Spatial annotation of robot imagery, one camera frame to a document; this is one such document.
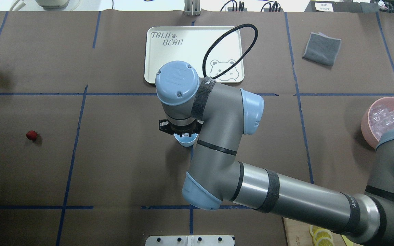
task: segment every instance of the bear drawing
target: bear drawing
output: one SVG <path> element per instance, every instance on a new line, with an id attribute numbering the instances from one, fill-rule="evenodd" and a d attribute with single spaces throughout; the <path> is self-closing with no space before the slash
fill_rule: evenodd
<path id="1" fill-rule="evenodd" d="M 229 60 L 228 62 L 219 62 L 217 60 L 212 60 L 211 61 L 212 69 L 211 72 L 209 73 L 209 76 L 213 78 L 219 75 L 220 73 L 224 72 L 224 70 L 232 66 L 234 63 L 235 60 Z M 236 70 L 236 68 L 233 67 L 231 70 L 227 71 L 225 74 L 216 78 L 215 80 L 217 82 L 223 82 L 223 81 L 235 82 L 238 77 L 239 77 L 239 73 Z"/>

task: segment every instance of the white mounting plate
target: white mounting plate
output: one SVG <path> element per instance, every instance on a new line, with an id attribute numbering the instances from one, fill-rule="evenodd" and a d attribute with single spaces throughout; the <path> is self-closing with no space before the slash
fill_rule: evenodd
<path id="1" fill-rule="evenodd" d="M 145 246 L 235 246 L 234 238 L 229 235 L 149 236 Z"/>
<path id="2" fill-rule="evenodd" d="M 152 27 L 147 31 L 144 78 L 155 83 L 156 73 L 166 63 L 184 61 L 203 77 L 203 57 L 209 47 L 233 26 Z M 223 72 L 242 56 L 241 35 L 235 31 L 227 35 L 211 51 L 206 60 L 210 77 Z M 222 83 L 239 83 L 244 79 L 244 65 L 240 61 L 233 69 L 216 79 Z"/>

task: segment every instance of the wooden cutting board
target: wooden cutting board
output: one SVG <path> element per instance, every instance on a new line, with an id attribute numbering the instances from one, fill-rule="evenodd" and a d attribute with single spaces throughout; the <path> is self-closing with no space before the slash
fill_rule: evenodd
<path id="1" fill-rule="evenodd" d="M 284 218 L 285 232 L 288 246 L 313 246 L 313 239 L 310 235 L 310 226 L 303 222 Z M 332 234 L 335 246 L 346 246 L 341 235 Z"/>

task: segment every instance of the robotic arm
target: robotic arm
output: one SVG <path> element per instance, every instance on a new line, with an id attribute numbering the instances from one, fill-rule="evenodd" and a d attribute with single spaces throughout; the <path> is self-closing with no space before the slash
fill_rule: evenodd
<path id="1" fill-rule="evenodd" d="M 156 90 L 167 116 L 160 130 L 200 133 L 182 189 L 190 204 L 216 210 L 232 201 L 330 229 L 355 243 L 394 245 L 394 130 L 381 138 L 366 192 L 351 196 L 235 160 L 242 135 L 258 128 L 261 96 L 200 79 L 182 61 L 158 71 Z"/>

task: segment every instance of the red object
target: red object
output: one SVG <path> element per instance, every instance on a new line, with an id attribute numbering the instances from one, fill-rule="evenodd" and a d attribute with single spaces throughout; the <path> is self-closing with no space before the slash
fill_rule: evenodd
<path id="1" fill-rule="evenodd" d="M 29 131 L 29 132 L 27 132 L 26 135 L 27 135 L 27 138 L 30 140 L 35 141 L 37 139 L 37 132 L 35 132 L 35 131 Z"/>

